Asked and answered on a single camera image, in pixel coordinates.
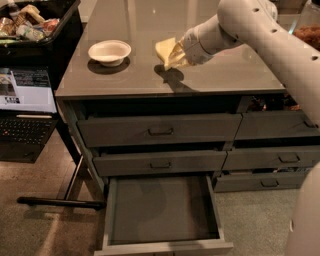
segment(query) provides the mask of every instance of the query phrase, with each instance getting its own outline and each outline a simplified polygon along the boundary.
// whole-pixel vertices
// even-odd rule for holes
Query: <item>laptop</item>
[[[47,67],[0,68],[0,161],[34,163],[59,118]]]

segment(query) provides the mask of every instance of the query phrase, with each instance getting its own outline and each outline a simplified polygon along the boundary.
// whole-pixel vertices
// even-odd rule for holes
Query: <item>laptop screen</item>
[[[0,68],[0,111],[56,113],[46,68]]]

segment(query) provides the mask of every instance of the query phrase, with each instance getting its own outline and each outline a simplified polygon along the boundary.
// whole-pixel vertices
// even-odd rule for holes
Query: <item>gray countertop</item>
[[[63,99],[284,92],[247,45],[225,50],[204,65],[163,71],[155,43],[184,32],[216,13],[218,0],[98,0],[56,96]],[[104,40],[132,47],[127,59],[107,68],[90,59]]]

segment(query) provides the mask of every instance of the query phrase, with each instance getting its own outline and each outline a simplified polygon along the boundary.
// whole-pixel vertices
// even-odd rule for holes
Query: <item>laptop keyboard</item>
[[[0,118],[0,142],[41,144],[51,131],[53,121],[44,119],[3,119]]]

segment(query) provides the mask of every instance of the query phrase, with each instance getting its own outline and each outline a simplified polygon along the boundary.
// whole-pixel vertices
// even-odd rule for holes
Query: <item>drawer handle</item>
[[[12,56],[14,54],[16,54],[16,51],[11,51],[11,50],[0,51],[0,56]]]
[[[296,155],[296,160],[283,160],[281,156],[278,156],[279,160],[283,164],[291,164],[291,163],[299,163],[300,162],[300,157]]]
[[[260,184],[264,188],[276,188],[279,187],[279,182],[277,180],[267,180],[267,181],[260,181]]]
[[[308,128],[319,128],[318,125],[309,123],[309,122],[307,122],[307,121],[304,121],[303,123],[304,123],[305,126],[307,126]]]
[[[165,132],[153,132],[151,129],[148,129],[148,134],[150,136],[168,136],[173,134],[173,128],[170,128],[168,131]]]
[[[159,165],[159,166],[156,166],[156,165],[150,163],[150,168],[151,169],[170,169],[171,168],[171,163],[168,162],[165,165]]]
[[[158,255],[159,255],[158,253],[152,253],[152,256],[158,256]],[[174,252],[172,252],[172,253],[168,252],[166,255],[161,253],[161,255],[163,255],[163,256],[176,256],[176,254]]]

